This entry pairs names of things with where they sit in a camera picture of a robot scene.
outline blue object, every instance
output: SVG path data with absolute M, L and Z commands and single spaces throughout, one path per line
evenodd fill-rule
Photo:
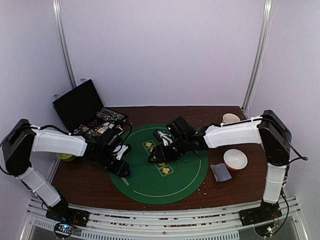
M 210 168 L 217 182 L 224 182 L 232 178 L 224 163 L 210 165 Z
M 134 173 L 131 171 L 131 172 L 130 172 L 130 175 L 129 175 L 129 176 L 127 176 L 127 177 L 126 177 L 126 179 L 131 178 L 131 177 L 133 176 L 133 174 L 134 174 Z

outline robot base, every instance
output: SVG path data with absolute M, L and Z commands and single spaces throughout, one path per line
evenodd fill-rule
M 279 204 L 275 204 L 276 208 L 274 211 L 269 211 L 267 209 L 263 209 L 261 206 L 241 210 L 239 212 L 240 220 L 242 226 L 248 226 L 252 224 L 263 223 L 266 221 L 273 220 L 275 216 L 278 218 L 282 216 L 282 212 L 280 210 Z
M 80 227 L 86 227 L 87 222 L 89 219 L 89 212 L 84 211 L 84 210 L 79 210 L 79 209 L 74 209 L 74 208 L 69 208 L 71 214 L 75 217 L 76 220 L 76 225 Z M 49 210 L 46 212 L 46 218 L 52 219 L 55 221 L 60 222 L 61 220 L 58 219 L 56 216 L 54 216 Z M 67 224 L 73 225 L 74 219 L 70 218 L 66 221 Z

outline metal frame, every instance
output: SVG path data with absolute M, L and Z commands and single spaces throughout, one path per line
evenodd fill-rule
M 295 197 L 288 198 L 289 216 L 300 240 L 308 240 L 304 219 Z M 19 239 L 30 239 L 31 229 L 37 226 L 51 231 L 55 221 L 45 217 L 42 202 L 32 198 L 27 209 L 25 224 Z M 222 207 L 176 210 L 176 211 L 127 211 L 70 205 L 72 208 L 90 213 L 87 227 L 78 227 L 75 238 L 86 240 L 126 239 L 126 240 L 238 240 L 239 230 L 254 227 L 242 226 L 239 211 L 258 207 L 260 201 L 235 204 Z M 280 198 L 279 205 L 285 218 L 287 205 Z
M 265 0 L 265 2 L 264 2 L 264 12 L 263 12 L 263 17 L 262 17 L 258 48 L 256 50 L 256 55 L 255 55 L 255 60 L 254 60 L 254 64 L 253 64 L 253 68 L 252 68 L 252 72 L 251 72 L 250 82 L 249 82 L 248 89 L 246 91 L 243 105 L 242 105 L 242 110 L 244 112 L 244 115 L 246 115 L 246 116 L 249 114 L 249 107 L 252 103 L 252 100 L 253 100 L 253 97 L 254 97 L 254 94 L 256 91 L 256 86 L 258 83 L 259 75 L 261 72 L 261 61 L 262 61 L 263 54 L 266 50 L 266 44 L 267 44 L 267 39 L 268 39 L 268 34 L 269 34 L 269 29 L 270 29 L 273 3 L 274 3 L 274 0 Z
M 77 85 L 76 85 L 75 76 L 72 70 L 70 56 L 67 48 L 67 41 L 66 41 L 65 30 L 64 30 L 64 25 L 62 21 L 61 9 L 60 9 L 60 0 L 52 0 L 52 3 L 53 3 L 53 12 L 54 12 L 54 17 L 56 21 L 56 26 L 59 32 L 65 68 L 68 73 L 71 87 L 74 89 Z
M 54 162 L 51 166 L 51 170 L 50 170 L 50 174 L 49 174 L 49 177 L 47 179 L 47 181 L 49 183 L 52 183 L 53 179 L 54 179 L 54 176 L 56 174 L 56 171 L 58 169 L 58 166 L 59 166 L 59 163 L 60 163 L 61 159 L 58 157 L 58 154 L 55 156 L 54 158 Z

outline open case lid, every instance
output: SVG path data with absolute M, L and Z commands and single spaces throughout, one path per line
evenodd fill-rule
M 70 132 L 81 124 L 92 122 L 96 118 L 96 112 L 104 107 L 91 79 L 67 92 L 52 104 Z

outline yellow cup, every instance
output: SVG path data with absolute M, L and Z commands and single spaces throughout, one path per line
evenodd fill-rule
M 72 160 L 74 160 L 76 158 L 75 155 L 71 155 L 71 154 L 65 154 L 65 153 L 58 153 L 58 157 L 65 162 L 71 162 Z

